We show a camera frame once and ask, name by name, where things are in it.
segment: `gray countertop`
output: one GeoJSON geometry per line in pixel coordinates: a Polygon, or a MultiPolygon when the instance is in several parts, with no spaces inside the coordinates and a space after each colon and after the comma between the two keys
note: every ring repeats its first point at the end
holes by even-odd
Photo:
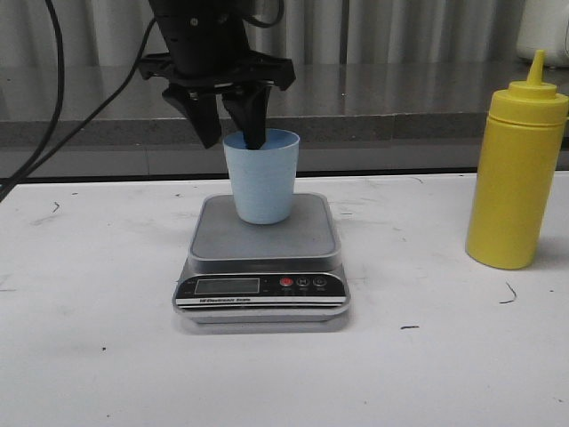
{"type": "MultiPolygon", "coordinates": [[[[509,81],[525,79],[527,70],[523,62],[299,66],[297,80],[288,91],[273,90],[268,125],[299,133],[304,149],[374,149],[409,141],[413,146],[452,147],[456,141],[472,145],[483,135],[492,93],[507,87],[509,81]]],[[[66,100],[55,139],[88,116],[120,85],[127,71],[67,68],[66,100]]],[[[545,79],[557,84],[561,93],[569,93],[569,70],[547,69],[545,79]]],[[[0,68],[0,149],[4,153],[37,145],[52,113],[55,81],[53,69],[0,68]]],[[[197,152],[201,144],[190,124],[161,98],[165,87],[163,79],[144,81],[137,75],[69,147],[99,152],[197,152]]],[[[233,123],[222,107],[219,110],[224,132],[231,132],[233,123]]],[[[451,156],[440,166],[474,166],[476,153],[472,151],[466,162],[456,162],[451,156]]],[[[306,170],[322,170],[323,166],[309,163],[303,166],[306,170]]],[[[352,163],[329,168],[422,167],[421,162],[410,164],[397,158],[383,164],[359,165],[355,159],[352,163]]],[[[437,165],[427,162],[424,167],[437,165]]],[[[0,162],[0,175],[5,176],[8,169],[0,162]]],[[[161,173],[182,171],[174,167],[161,173]]]]}

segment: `black mark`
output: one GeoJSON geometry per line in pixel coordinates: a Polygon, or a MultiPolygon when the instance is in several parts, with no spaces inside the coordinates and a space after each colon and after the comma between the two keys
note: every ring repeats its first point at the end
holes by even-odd
{"type": "Polygon", "coordinates": [[[508,282],[506,282],[506,285],[508,285],[509,290],[512,291],[514,298],[512,298],[511,300],[507,300],[507,301],[500,301],[500,304],[510,304],[511,302],[514,302],[517,299],[516,291],[512,288],[512,286],[509,285],[508,282]]]}

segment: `scale platform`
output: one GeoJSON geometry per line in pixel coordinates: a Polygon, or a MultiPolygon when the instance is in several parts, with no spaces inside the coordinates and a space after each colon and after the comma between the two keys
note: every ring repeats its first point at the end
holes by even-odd
{"type": "Polygon", "coordinates": [[[207,198],[172,301],[206,329],[341,327],[349,289],[325,197],[295,194],[291,215],[272,225],[239,219],[230,195],[207,198]]]}

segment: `plastic cup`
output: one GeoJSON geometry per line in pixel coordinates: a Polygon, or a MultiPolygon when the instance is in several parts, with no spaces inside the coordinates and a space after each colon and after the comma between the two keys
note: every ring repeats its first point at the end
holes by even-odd
{"type": "Polygon", "coordinates": [[[243,221],[274,224],[290,215],[300,140],[281,129],[267,129],[260,149],[247,149],[241,132],[223,140],[237,215],[243,221]]]}

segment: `table surface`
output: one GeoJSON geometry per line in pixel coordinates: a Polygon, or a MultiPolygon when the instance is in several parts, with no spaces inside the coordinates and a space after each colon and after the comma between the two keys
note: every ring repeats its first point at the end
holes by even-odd
{"type": "Polygon", "coordinates": [[[297,180],[330,202],[348,324],[216,335],[182,329],[171,298],[228,181],[18,187],[0,205],[0,425],[566,426],[569,173],[519,271],[465,254],[474,185],[297,180]]]}

